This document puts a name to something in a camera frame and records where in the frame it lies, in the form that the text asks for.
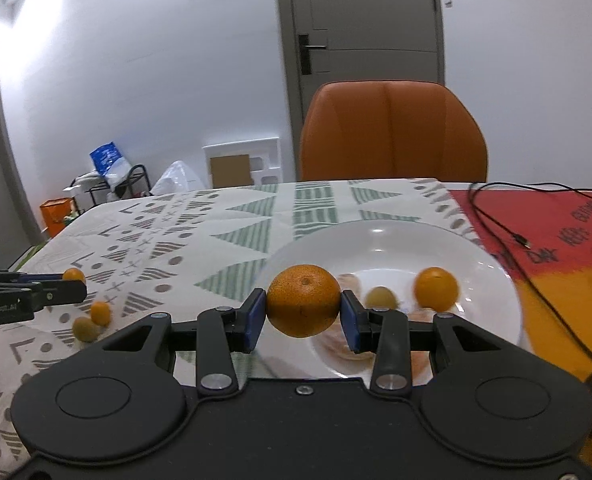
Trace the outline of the yellow-green kumquat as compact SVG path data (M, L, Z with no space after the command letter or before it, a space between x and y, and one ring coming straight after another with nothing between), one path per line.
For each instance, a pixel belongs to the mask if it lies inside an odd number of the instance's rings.
M90 344L98 339L100 333L100 328L86 316L75 318L72 322L72 334L78 341Z

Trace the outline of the large orange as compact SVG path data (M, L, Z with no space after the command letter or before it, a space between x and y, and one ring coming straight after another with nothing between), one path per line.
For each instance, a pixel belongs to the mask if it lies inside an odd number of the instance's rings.
M290 266L267 290L267 318L279 332L293 338L324 332L336 321L339 308L338 281L313 264Z

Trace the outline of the small orange kumquat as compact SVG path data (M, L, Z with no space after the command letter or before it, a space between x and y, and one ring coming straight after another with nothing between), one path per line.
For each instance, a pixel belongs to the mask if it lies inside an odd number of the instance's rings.
M90 319L97 326L109 326L112 322L110 305L105 301L95 301L90 307Z
M80 269L69 268L63 272L62 279L64 281L80 281L84 283L86 281L86 276Z

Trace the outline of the small yellow-green fruit in plate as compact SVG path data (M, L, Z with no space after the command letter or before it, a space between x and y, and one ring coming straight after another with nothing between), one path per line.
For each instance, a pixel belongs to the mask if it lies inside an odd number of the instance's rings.
M366 294L364 305L369 309L396 310L398 308L398 299L389 288L377 286L370 289Z

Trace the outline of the small orange in plate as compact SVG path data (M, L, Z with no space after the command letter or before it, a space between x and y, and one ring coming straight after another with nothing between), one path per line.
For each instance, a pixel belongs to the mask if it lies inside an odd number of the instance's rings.
M456 304L460 286L450 272L438 266L431 266L416 276L413 293L420 307L445 312Z

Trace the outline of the orange paper bag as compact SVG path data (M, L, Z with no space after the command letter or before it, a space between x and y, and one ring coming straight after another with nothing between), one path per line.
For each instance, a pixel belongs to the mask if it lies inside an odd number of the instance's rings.
M40 211L46 232L51 238L56 237L76 218L76 208L70 197L47 200L40 205Z

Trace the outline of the patterned white tablecloth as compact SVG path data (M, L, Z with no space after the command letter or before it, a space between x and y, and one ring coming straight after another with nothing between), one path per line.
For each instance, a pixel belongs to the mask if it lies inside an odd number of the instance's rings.
M28 458L11 422L15 391L79 349L72 323L92 304L110 307L113 330L153 311L189 321L205 309L240 304L270 256L293 240L339 223L385 219L478 241L448 188L431 178L253 185L121 200L83 214L25 271L78 270L87 298L0 326L0 479Z

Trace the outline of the white round plate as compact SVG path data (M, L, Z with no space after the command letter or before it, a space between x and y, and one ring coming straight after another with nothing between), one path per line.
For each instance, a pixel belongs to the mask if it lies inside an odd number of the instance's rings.
M347 222L279 249L256 279L257 286L268 287L280 272L296 264L320 266L361 299L375 287L386 287L396 296L398 310L417 321L428 321L434 314L418 306L413 292L415 278L438 266L459 284L460 295L452 313L512 344L522 340L523 315L516 288L509 274L471 235L425 223ZM340 336L339 325L317 336L297 339L267 324L256 355L276 377L369 380L373 354L355 356L340 342Z

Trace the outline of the black metal rack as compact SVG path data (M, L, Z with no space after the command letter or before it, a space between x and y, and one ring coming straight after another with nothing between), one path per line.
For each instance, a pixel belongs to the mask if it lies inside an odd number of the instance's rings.
M115 200L131 200L151 194L151 181L144 165L132 166L127 177L114 188L95 170L75 177L69 186L63 188L80 214L98 205Z

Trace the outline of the blue plastic bag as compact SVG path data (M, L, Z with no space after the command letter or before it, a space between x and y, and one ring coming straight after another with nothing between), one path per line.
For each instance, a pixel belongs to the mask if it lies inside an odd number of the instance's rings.
M132 167L113 142L96 148L90 153L90 159L96 172L112 191L127 179Z

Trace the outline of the white plastic bag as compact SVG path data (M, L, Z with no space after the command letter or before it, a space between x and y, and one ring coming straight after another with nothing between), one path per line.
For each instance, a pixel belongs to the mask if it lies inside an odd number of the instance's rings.
M173 162L151 189L154 196L204 190L205 185L197 173L182 160Z

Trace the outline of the red orange table mat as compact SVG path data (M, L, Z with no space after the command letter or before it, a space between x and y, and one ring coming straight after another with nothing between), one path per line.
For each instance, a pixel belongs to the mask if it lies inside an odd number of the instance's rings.
M520 295L535 354L592 374L592 193L486 188L453 195Z

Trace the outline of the orange leather chair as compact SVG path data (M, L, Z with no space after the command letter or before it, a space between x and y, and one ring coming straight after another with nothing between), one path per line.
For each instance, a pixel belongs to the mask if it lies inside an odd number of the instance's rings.
M484 182L488 150L472 114L441 84L331 82L310 103L299 169L304 181Z

